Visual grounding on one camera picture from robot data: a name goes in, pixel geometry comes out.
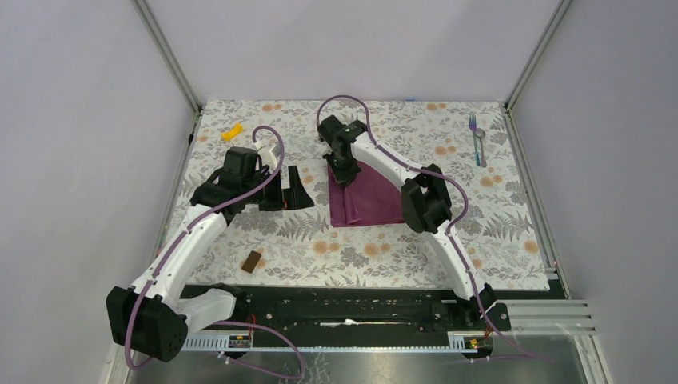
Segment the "floral table cover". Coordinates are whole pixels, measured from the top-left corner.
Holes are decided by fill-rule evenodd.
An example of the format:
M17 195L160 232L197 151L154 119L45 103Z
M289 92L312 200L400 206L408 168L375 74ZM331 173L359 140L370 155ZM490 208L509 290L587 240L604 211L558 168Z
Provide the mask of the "floral table cover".
M173 234L193 191L218 167L231 146L252 146L252 130L269 125L285 140L285 165L297 165L315 207L259 212L249 206L197 264L189 282L276 286L443 288L447 277L437 256L405 224L332 228L329 224L325 144L317 140L317 101L210 101L205 107L180 187L168 234ZM469 196L457 230L473 265L495 290L547 290L527 197L520 182L498 102L367 102L380 140L422 165L436 163ZM475 113L487 167L476 166L469 114ZM331 102L323 117L365 121L349 101ZM221 133L240 122L231 142ZM261 139L273 141L261 132ZM286 183L283 168L283 186ZM453 214L462 200L449 186ZM241 270L251 250L262 254L252 274Z

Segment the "metal corner post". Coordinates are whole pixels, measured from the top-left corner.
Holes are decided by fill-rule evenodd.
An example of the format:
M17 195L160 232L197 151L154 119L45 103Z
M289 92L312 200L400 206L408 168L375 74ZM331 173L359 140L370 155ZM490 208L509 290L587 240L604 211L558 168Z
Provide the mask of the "metal corner post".
M197 116L200 113L201 109L200 100L197 98L195 92L193 91L193 87L190 85L190 82L186 75L184 74L184 71L181 70L179 61L177 60L177 57L174 55L174 52L172 51L170 44L167 42L165 35L162 33L162 29L158 24L158 20L153 15L153 11L150 9L148 2L146 0L131 0L131 2L137 9L139 17L144 22L144 25L146 25L146 29L148 30L150 37L155 42L155 45L158 48L158 52L162 56L162 59L165 60L167 68L169 69L169 72L172 73L172 76L174 77L174 80L177 82L177 85L179 86L181 93L184 95L184 98L189 103L191 109L193 109L193 112L195 112Z
M520 74L518 82L513 87L511 94L508 96L508 99L506 100L505 108L507 110L512 110L513 107L516 105L518 98L520 97L520 94L523 92L525 86L528 83L528 80L532 77L532 73L534 72L537 63L544 55L546 47L551 42L551 39L553 38L553 35L556 33L556 30L558 29L560 22L567 14L568 9L571 5L572 0L560 0L558 7L553 12L551 20L548 21L548 25L546 26L544 33L541 34L539 42L536 44L536 47L532 52L532 55L530 55L528 63L525 65L523 72Z

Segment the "glass panel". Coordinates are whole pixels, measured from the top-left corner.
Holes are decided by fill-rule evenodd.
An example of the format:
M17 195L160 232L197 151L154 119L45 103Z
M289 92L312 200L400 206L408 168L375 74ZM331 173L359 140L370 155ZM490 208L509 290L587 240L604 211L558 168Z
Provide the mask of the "glass panel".
M579 354L571 339L559 337L522 337L525 348L555 358L556 362L520 359L473 364L459 354L430 353L326 353L305 354L309 365L299 382L337 384L463 382L486 384L577 384L586 383ZM495 338L493 356L516 354L510 346ZM292 353L249 353L247 362L269 370L294 374L298 363ZM217 360L214 353L183 352L172 362L153 362L136 373L132 383L223 383L278 382L275 377Z

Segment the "small brown object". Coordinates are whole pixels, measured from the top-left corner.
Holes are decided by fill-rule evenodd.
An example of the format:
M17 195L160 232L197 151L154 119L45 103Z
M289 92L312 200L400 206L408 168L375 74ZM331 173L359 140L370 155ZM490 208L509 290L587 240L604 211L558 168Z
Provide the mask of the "small brown object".
M249 252L249 256L245 259L245 262L242 263L240 268L248 274L251 274L254 271L254 268L257 267L260 258L261 254L256 250L253 250L252 252Z

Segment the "metal frame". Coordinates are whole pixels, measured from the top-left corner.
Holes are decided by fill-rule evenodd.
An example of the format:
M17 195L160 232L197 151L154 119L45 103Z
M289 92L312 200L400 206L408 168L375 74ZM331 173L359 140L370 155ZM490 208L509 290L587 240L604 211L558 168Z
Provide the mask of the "metal frame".
M193 127L193 132L191 132L190 136L192 138L192 135L200 126L201 103L193 91L190 82L181 70L178 60L171 50L165 35L162 33L162 30L158 25L158 21L154 17L147 1L132 0L132 3L138 10L139 16L146 25L151 38L158 47L158 52L163 57L163 60L166 62L170 72L177 82L177 86L179 86L186 101L197 114L197 122ZM536 185L532 180L532 171L530 170L527 158L525 156L523 143L520 139L520 135L518 134L516 122L511 111L518 102L520 95L528 83L528 80L531 78L538 62L540 61L540 58L543 56L548 44L555 34L557 27L560 25L571 5L572 0L561 0L558 4L558 7L554 11L553 16L544 30L544 33L541 35L535 50L532 52L527 64L525 65L525 68L520 74L516 85L511 91L511 94L508 96L503 109L505 126L509 141L511 142L511 146L516 157L516 164L518 165L520 180L525 185L529 200L528 208L536 225L535 233L537 240L539 242L540 249L544 251L545 272L549 281L559 280L567 298L570 297L567 280L559 266L559 255L552 240L552 233L544 213L544 207L542 205L541 198L537 191ZM162 240L167 229L167 224L169 223L170 215L173 210L173 205L176 202L178 196L181 180L183 179L182 175L188 164L191 148L191 140L189 139L189 142L181 156L181 166L177 170L177 175L174 179L172 198L170 199L170 202L166 208L164 221L165 225L162 226L161 233L158 236L158 246L162 244ZM588 381L595 383L612 383L607 364L605 363L604 357L600 353L600 342L596 335L596 328L593 325L586 301L539 299L543 297L553 297L552 292L545 294L535 293L534 295L516 294L518 297L534 297L525 300L502 300L500 298L498 302L504 303L507 306L508 314L511 318L513 326L513 329L507 332L507 334L514 336L528 335L535 337L567 334L577 345L577 350L580 354L580 360ZM219 335L229 331L212 330L208 332L210 334ZM471 335L474 333L450 332L449 337L451 345L455 340L457 340L456 338L463 337L465 334ZM191 344L189 349L195 350L196 344ZM452 352L452 349L453 348L448 350L440 349L439 351L450 353ZM403 350L386 349L383 351L389 352ZM430 352L431 350L414 349L412 351ZM129 370L126 367L123 347L115 345L110 351L109 361L106 364L107 367L104 371L104 374L102 375L102 382L126 382L129 379Z
M535 182L532 180L532 171L530 169L528 159L525 156L523 142L520 139L518 129L516 128L515 121L510 110L506 110L504 108L503 115L506 131L508 133L508 140L511 142L513 155L515 156L516 164L518 165L518 174L520 175L520 180L525 187L525 193L528 195L528 208L530 214L532 215L532 220L534 220L534 224L536 225L536 240L539 243L540 250L544 252L544 263L546 265L547 274L557 274L560 284L563 286L563 290L565 291L565 295L567 298L569 298L571 294L567 278L565 277L565 273L562 268L558 266L560 263L560 257L557 248L554 245L551 228L548 226L548 222L546 220L544 205L541 202L539 191L536 188Z
M139 17L144 22L144 25L146 26L146 29L148 30L150 37L155 42L155 45L158 48L158 53L160 53L160 55L162 56L162 59L167 64L169 72L172 74L174 80L177 82L177 85L179 86L181 93L184 95L184 98L189 103L189 106L191 107L193 112L198 114L201 109L200 100L198 100L195 92L193 91L193 87L190 85L190 82L186 75L184 74L184 71L181 70L181 66L179 66L179 61L177 60L177 57L174 55L174 52L172 51L170 44L167 42L167 38L165 38L165 35L162 33L162 29L158 24L158 20L153 15L153 11L150 9L148 2L146 0L131 0L131 1L132 4L134 4L134 8L137 9Z
M520 94L523 92L528 80L532 77L532 73L534 72L537 63L539 63L541 56L544 55L546 47L551 42L551 39L553 38L553 35L556 33L556 30L558 29L560 22L567 14L568 9L571 5L572 0L560 0L560 3L558 4L556 11L553 12L553 16L551 16L551 20L548 21L544 33L541 34L539 42L536 44L536 47L532 52L532 55L530 55L528 63L525 65L523 72L520 74L516 86L513 87L511 94L508 96L508 99L506 100L505 107L507 110L513 109L513 107L518 102Z

